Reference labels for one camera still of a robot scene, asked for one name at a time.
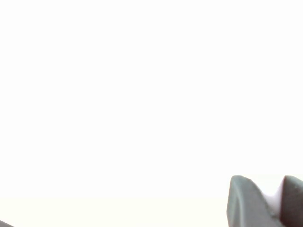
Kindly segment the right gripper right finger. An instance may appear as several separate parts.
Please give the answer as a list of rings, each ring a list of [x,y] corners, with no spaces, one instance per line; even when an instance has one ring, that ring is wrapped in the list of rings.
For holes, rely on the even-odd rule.
[[[294,176],[283,179],[280,220],[285,227],[303,226],[303,182]]]

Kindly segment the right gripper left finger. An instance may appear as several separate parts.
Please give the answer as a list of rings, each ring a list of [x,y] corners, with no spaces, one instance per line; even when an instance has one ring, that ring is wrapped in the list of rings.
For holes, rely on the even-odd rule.
[[[257,185],[241,175],[231,177],[226,215],[229,227],[283,226]]]

